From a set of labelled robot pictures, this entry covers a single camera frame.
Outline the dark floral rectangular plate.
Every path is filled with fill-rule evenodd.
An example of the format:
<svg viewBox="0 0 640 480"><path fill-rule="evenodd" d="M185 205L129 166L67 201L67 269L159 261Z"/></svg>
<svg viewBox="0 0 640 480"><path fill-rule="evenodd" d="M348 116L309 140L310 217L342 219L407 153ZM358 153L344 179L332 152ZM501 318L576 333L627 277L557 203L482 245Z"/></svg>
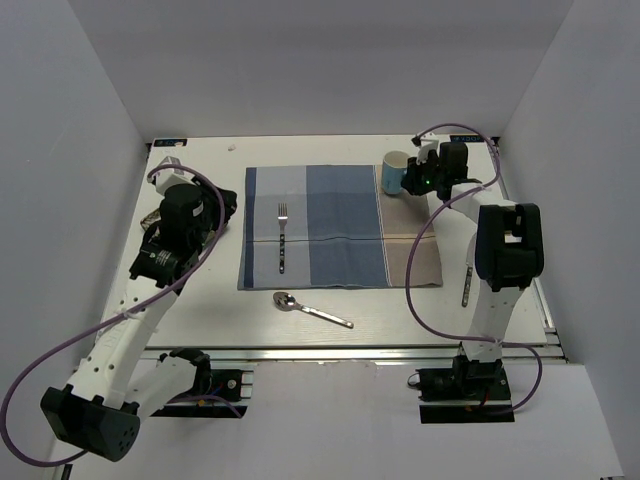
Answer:
<svg viewBox="0 0 640 480"><path fill-rule="evenodd" d="M160 212L158 209L153 210L140 220L140 226L143 231L147 231L153 224L160 220Z"/></svg>

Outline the light blue mug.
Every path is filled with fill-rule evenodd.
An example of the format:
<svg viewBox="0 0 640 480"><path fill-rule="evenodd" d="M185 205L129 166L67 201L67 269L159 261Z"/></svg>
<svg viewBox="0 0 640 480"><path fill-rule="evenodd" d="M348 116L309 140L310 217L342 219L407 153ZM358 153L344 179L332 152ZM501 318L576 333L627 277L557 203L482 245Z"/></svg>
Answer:
<svg viewBox="0 0 640 480"><path fill-rule="evenodd" d="M383 157L381 170L381 188L387 195L398 195L402 190L402 180L407 171L409 154L403 151L390 151Z"/></svg>

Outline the metal fork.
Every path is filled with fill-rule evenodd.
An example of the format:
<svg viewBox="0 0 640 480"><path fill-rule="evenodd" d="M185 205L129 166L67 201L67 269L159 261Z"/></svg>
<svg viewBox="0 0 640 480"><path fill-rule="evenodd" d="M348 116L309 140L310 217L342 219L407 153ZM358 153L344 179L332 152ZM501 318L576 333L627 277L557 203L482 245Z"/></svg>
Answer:
<svg viewBox="0 0 640 480"><path fill-rule="evenodd" d="M279 273L283 274L286 267L286 226L288 223L287 204L278 204L278 224L279 224Z"/></svg>

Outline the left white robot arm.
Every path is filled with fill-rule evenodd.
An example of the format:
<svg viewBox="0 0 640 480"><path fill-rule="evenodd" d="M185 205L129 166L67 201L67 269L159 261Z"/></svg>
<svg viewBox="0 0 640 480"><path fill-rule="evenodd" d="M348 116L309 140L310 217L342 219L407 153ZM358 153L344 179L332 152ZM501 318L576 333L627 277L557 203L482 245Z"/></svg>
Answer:
<svg viewBox="0 0 640 480"><path fill-rule="evenodd" d="M212 387L210 358L180 347L138 380L132 375L151 336L212 252L237 208L233 191L216 189L195 170L166 157L150 172L161 195L159 218L144 232L129 269L117 322L98 336L63 389L49 388L41 408L56 437L116 462L144 420L169 401L199 399Z"/></svg>

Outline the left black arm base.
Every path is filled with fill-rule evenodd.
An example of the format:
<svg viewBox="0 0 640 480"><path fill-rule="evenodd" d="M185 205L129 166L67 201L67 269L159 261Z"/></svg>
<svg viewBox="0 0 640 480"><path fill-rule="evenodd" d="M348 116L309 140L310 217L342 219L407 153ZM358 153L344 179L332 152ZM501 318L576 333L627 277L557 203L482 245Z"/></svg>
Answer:
<svg viewBox="0 0 640 480"><path fill-rule="evenodd" d="M197 369L197 389L178 396L181 402L167 403L152 414L159 418L211 418L241 419L247 412L248 401L253 392L254 370L249 367L217 366L203 361L208 354L197 349L177 349L162 353L156 364L166 359L182 358L194 364Z"/></svg>

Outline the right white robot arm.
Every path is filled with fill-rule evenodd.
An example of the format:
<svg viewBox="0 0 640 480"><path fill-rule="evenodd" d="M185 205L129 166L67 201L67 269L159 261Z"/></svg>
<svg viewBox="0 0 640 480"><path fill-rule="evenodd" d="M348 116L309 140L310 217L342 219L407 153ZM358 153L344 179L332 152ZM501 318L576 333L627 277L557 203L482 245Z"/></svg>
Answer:
<svg viewBox="0 0 640 480"><path fill-rule="evenodd" d="M537 205L507 200L470 178L468 157L464 143L425 143L408 160L402 188L415 196L434 192L443 207L476 225L468 255L480 290L469 331L459 338L460 354L489 365L501 359L514 308L543 271L541 214Z"/></svg>

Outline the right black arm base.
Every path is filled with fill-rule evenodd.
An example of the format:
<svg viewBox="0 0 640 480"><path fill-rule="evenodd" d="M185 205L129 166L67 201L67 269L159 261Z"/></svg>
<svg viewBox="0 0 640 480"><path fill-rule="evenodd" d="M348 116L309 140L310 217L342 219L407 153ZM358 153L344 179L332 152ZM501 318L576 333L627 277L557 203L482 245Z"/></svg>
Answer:
<svg viewBox="0 0 640 480"><path fill-rule="evenodd" d="M427 425L512 423L511 391L503 363L456 356L450 367L423 368L407 379L419 393L420 421Z"/></svg>

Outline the blue beige checked placemat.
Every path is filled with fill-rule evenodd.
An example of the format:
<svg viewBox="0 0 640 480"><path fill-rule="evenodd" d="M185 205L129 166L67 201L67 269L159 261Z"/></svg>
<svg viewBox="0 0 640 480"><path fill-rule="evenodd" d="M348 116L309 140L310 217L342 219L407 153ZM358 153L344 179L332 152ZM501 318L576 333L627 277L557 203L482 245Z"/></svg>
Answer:
<svg viewBox="0 0 640 480"><path fill-rule="evenodd" d="M427 199L389 196L380 181L374 165L247 168L239 289L442 286ZM280 274L282 202L289 219Z"/></svg>

